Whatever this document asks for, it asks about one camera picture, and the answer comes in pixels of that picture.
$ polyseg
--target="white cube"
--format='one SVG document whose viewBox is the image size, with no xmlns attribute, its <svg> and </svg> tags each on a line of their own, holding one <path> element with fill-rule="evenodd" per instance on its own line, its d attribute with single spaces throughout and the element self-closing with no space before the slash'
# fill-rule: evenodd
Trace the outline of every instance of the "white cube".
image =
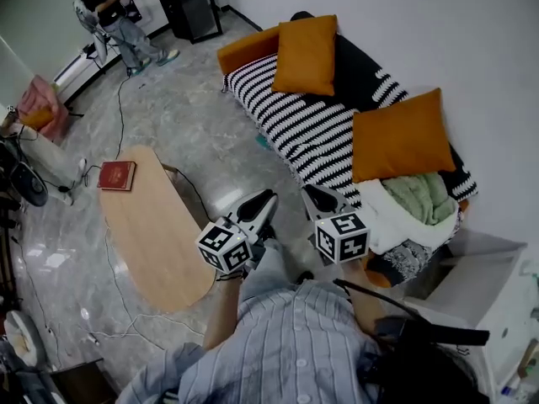
<svg viewBox="0 0 539 404">
<path fill-rule="evenodd" d="M 248 239 L 243 233 L 214 223 L 208 223 L 196 238 L 196 246 L 205 262 L 224 274 L 241 268 L 253 257 Z"/>
<path fill-rule="evenodd" d="M 314 222 L 317 249 L 334 263 L 363 258 L 369 252 L 371 231 L 355 212 Z"/>
</svg>

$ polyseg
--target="red book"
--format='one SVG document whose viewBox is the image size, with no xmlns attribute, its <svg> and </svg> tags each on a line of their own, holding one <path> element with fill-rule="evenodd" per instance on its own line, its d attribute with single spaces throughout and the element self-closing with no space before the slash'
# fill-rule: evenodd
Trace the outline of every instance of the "red book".
<svg viewBox="0 0 539 404">
<path fill-rule="evenodd" d="M 99 173 L 98 188 L 130 191 L 135 168 L 135 162 L 103 162 Z"/>
</svg>

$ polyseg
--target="orange pillow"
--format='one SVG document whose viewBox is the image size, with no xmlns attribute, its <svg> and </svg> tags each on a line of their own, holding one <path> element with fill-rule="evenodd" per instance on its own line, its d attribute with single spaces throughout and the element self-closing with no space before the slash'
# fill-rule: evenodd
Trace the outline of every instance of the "orange pillow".
<svg viewBox="0 0 539 404">
<path fill-rule="evenodd" d="M 335 95 L 336 33 L 335 15 L 280 23 L 277 72 L 272 90 Z"/>
<path fill-rule="evenodd" d="M 21 119 L 21 123 L 31 127 L 35 131 L 40 131 L 54 119 L 54 115 L 47 107 L 36 110 Z"/>
<path fill-rule="evenodd" d="M 455 171 L 442 121 L 441 90 L 354 114 L 352 180 Z"/>
</svg>

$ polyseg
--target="dark hair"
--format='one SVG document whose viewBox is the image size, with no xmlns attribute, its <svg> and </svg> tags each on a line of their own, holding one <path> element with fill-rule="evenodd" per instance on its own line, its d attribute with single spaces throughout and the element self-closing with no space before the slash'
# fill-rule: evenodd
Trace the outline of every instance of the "dark hair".
<svg viewBox="0 0 539 404">
<path fill-rule="evenodd" d="M 488 403 L 478 391 L 472 367 L 457 352 L 424 341 L 401 340 L 369 355 L 372 365 L 358 373 L 362 385 L 378 385 L 378 403 Z"/>
</svg>

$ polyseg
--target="blue striped shirt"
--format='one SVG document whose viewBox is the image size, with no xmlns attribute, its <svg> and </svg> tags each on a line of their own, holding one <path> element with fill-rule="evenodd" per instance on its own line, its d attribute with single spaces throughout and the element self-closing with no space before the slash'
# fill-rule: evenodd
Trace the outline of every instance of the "blue striped shirt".
<svg viewBox="0 0 539 404">
<path fill-rule="evenodd" d="M 244 301 L 235 333 L 206 352 L 186 343 L 142 369 L 119 404 L 375 402 L 359 384 L 376 344 L 357 326 L 346 294 L 307 281 Z"/>
</svg>

